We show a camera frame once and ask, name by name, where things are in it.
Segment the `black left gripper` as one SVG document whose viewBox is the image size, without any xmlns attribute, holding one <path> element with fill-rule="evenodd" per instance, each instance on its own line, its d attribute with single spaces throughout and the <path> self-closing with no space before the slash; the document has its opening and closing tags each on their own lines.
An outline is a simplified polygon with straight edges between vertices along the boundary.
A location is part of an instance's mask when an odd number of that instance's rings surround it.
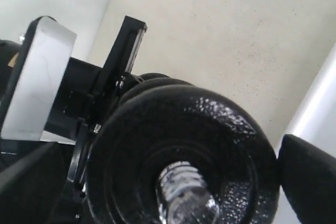
<svg viewBox="0 0 336 224">
<path fill-rule="evenodd" d="M 76 140 L 57 210 L 58 223 L 82 223 L 86 204 L 86 166 L 92 134 L 86 122 L 95 99 L 113 91 L 131 73 L 145 22 L 125 16 L 103 67 L 71 58 L 61 81 L 45 131 Z"/>
</svg>

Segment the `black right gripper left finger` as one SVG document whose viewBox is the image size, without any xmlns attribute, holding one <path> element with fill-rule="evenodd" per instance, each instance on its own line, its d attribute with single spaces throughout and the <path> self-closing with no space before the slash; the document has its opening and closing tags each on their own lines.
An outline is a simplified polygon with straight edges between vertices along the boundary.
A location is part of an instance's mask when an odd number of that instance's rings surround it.
<svg viewBox="0 0 336 224">
<path fill-rule="evenodd" d="M 58 143 L 1 141 L 1 223 L 46 223 L 67 175 Z"/>
</svg>

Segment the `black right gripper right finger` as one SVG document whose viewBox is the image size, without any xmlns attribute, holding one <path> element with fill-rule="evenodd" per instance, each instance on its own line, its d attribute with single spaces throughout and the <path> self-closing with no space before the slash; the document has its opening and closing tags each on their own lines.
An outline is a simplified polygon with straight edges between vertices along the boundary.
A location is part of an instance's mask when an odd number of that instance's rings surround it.
<svg viewBox="0 0 336 224">
<path fill-rule="evenodd" d="M 335 157 L 286 134 L 277 163 L 280 184 L 300 223 L 335 223 Z"/>
</svg>

